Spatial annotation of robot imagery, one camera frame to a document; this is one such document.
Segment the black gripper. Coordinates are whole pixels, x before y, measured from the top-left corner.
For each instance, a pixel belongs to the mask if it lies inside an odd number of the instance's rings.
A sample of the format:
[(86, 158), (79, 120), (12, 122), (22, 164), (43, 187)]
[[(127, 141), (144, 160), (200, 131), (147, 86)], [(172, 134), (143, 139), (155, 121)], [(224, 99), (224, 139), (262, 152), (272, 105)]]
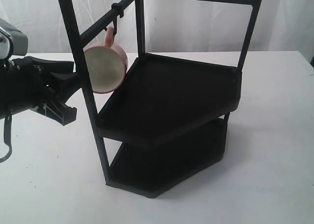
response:
[[(25, 110), (61, 125), (76, 120), (77, 109), (65, 103), (81, 88), (73, 61), (53, 61), (26, 56), (0, 61), (0, 118)], [(53, 95), (59, 101), (51, 101)]]

